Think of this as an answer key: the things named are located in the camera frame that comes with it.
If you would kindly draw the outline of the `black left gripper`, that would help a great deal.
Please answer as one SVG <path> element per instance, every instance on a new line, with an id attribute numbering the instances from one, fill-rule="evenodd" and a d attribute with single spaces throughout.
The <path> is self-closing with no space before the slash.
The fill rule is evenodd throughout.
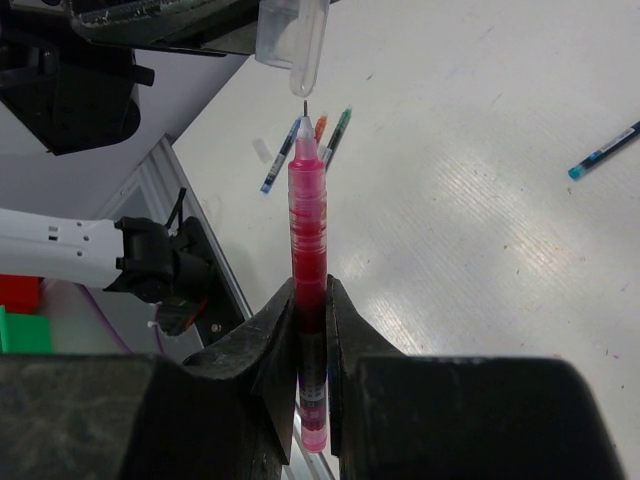
<path id="1" fill-rule="evenodd" d="M 101 45 L 204 56 L 255 53 L 259 3 L 71 1 L 71 26 Z"/>

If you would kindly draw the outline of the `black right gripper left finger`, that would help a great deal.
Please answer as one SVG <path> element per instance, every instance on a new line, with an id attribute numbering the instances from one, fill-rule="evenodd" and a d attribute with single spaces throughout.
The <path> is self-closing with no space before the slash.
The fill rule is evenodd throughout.
<path id="1" fill-rule="evenodd" d="M 149 387 L 152 479 L 278 479 L 288 463 L 296 384 L 293 282 Z"/>

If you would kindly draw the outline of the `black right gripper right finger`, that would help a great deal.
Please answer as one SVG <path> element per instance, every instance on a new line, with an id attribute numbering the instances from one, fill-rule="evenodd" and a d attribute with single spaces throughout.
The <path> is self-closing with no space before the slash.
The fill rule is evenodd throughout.
<path id="1" fill-rule="evenodd" d="M 326 340 L 331 453 L 342 479 L 408 479 L 415 473 L 415 372 L 328 279 Z"/>

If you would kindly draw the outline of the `clear pen cap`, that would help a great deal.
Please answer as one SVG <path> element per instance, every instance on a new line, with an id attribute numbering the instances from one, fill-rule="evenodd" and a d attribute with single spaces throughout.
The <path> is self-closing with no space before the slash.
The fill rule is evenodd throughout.
<path id="1" fill-rule="evenodd" d="M 289 89 L 297 97 L 309 97 L 315 87 L 330 5 L 330 0 L 259 2 L 256 61 L 288 70 Z"/>

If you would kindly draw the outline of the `green capped pen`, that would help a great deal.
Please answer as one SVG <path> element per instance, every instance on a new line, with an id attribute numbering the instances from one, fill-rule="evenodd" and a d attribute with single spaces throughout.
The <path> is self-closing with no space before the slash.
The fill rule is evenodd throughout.
<path id="1" fill-rule="evenodd" d="M 349 105 L 341 114 L 338 123 L 323 152 L 322 160 L 328 170 L 352 117 L 352 106 Z"/>

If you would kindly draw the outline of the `magenta pen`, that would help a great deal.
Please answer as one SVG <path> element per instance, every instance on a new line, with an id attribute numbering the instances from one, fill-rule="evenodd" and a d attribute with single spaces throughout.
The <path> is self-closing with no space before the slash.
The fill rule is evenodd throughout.
<path id="1" fill-rule="evenodd" d="M 327 193 L 325 165 L 303 105 L 288 165 L 293 318 L 298 341 L 299 415 L 303 447 L 324 450 L 327 433 Z"/>

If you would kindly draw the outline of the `light blue pen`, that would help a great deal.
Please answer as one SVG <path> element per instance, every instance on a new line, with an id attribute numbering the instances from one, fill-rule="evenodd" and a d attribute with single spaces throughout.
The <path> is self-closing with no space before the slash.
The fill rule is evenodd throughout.
<path id="1" fill-rule="evenodd" d="M 636 122 L 622 133 L 602 145 L 598 150 L 592 152 L 588 157 L 577 165 L 571 167 L 567 174 L 573 181 L 581 179 L 584 175 L 604 162 L 608 157 L 624 148 L 627 144 L 639 137 L 639 123 Z"/>

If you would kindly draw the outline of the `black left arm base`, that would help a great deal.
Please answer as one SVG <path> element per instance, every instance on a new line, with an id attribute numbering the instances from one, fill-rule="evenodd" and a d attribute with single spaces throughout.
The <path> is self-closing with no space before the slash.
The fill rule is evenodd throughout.
<path id="1" fill-rule="evenodd" d="M 244 299 L 216 239 L 200 219 L 186 218 L 171 245 L 177 274 L 171 295 L 159 304 L 156 323 L 168 337 L 193 331 L 208 347 L 245 321 Z"/>

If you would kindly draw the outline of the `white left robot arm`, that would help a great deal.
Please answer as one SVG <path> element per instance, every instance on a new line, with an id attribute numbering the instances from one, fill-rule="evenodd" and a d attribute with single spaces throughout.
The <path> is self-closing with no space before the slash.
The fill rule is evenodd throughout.
<path id="1" fill-rule="evenodd" d="M 136 50 L 251 55 L 287 69 L 291 92 L 316 82 L 326 1 L 5 1 L 1 5 L 4 152 L 66 155 L 118 144 L 138 129 L 140 86 L 154 72 Z M 167 335 L 195 328 L 212 343 L 244 319 L 203 223 L 177 200 L 164 224 L 123 218 L 124 253 L 100 288 L 157 308 Z"/>

